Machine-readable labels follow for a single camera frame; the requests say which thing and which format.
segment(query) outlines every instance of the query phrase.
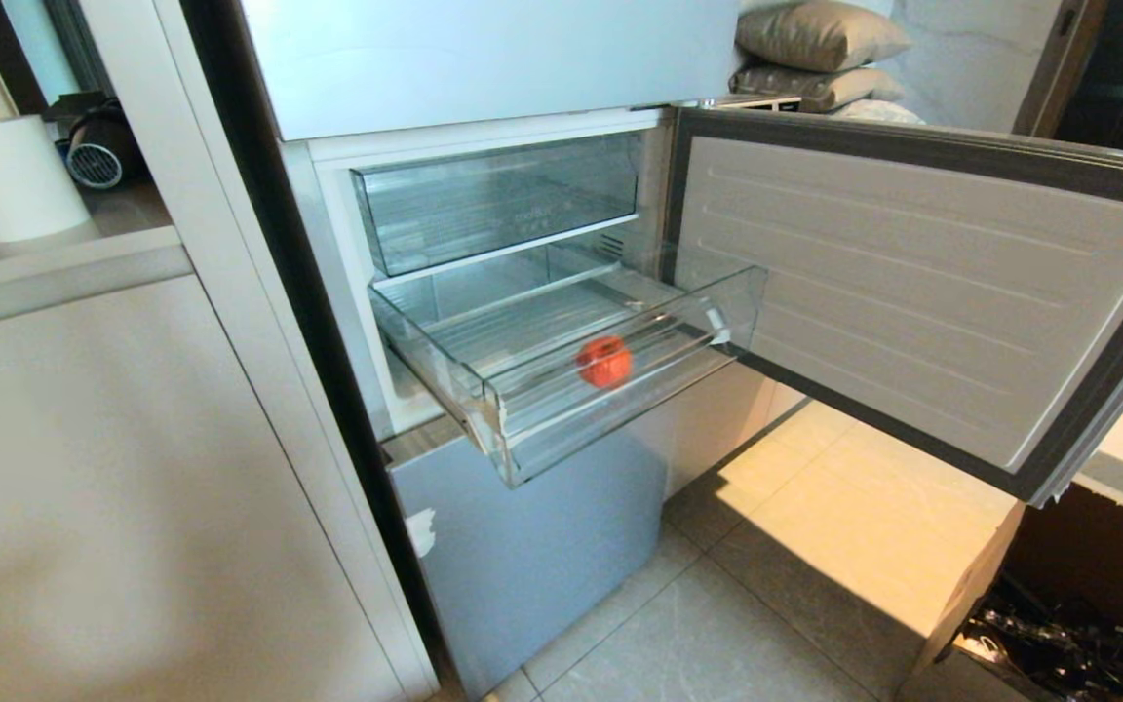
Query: open freezer door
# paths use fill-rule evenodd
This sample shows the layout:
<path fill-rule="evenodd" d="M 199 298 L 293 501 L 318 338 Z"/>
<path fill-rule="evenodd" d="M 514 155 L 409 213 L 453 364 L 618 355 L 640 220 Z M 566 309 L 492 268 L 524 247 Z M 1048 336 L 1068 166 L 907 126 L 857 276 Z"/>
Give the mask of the open freezer door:
<path fill-rule="evenodd" d="M 1123 411 L 1123 152 L 682 110 L 668 274 L 770 271 L 757 370 L 1033 505 Z"/>

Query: red tomato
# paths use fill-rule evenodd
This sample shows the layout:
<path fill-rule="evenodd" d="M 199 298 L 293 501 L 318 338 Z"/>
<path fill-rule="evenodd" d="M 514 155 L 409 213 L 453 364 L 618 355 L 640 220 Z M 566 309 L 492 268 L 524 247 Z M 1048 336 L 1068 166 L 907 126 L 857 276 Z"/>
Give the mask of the red tomato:
<path fill-rule="evenodd" d="M 632 374 L 632 350 L 618 336 L 602 336 L 584 344 L 574 363 L 581 379 L 597 388 L 614 388 Z"/>

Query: freezer drawer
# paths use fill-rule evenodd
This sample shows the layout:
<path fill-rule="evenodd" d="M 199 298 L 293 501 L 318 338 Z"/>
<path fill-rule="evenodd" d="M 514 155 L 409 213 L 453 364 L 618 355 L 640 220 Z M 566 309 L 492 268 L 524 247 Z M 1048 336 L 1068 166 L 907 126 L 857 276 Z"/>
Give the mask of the freezer drawer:
<path fill-rule="evenodd" d="M 640 134 L 351 170 L 375 267 L 400 276 L 636 212 Z"/>
<path fill-rule="evenodd" d="M 731 363 L 765 271 L 601 233 L 371 290 L 384 336 L 518 485 Z M 672 276 L 660 274 L 660 263 Z"/>

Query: refrigerator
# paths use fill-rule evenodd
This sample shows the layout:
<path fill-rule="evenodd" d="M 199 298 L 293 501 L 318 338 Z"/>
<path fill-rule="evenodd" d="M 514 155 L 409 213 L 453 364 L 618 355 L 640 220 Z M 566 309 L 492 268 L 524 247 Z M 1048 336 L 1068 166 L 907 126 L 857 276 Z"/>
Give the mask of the refrigerator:
<path fill-rule="evenodd" d="M 330 311 L 369 498 L 469 698 L 647 558 L 665 447 L 752 404 L 719 373 L 1033 505 L 1123 410 L 1123 152 L 695 107 L 736 13 L 235 6 L 271 129 L 246 148 L 304 230 L 277 262 L 313 268 L 294 310 Z"/>

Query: marble wall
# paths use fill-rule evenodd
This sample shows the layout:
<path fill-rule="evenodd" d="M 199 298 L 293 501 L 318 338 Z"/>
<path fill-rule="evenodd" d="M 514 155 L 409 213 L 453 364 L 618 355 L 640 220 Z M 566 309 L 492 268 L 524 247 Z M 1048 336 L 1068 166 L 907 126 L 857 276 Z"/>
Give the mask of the marble wall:
<path fill-rule="evenodd" d="M 878 67 L 928 122 L 1008 133 L 1059 9 L 1060 0 L 895 0 L 891 18 L 913 48 Z"/>

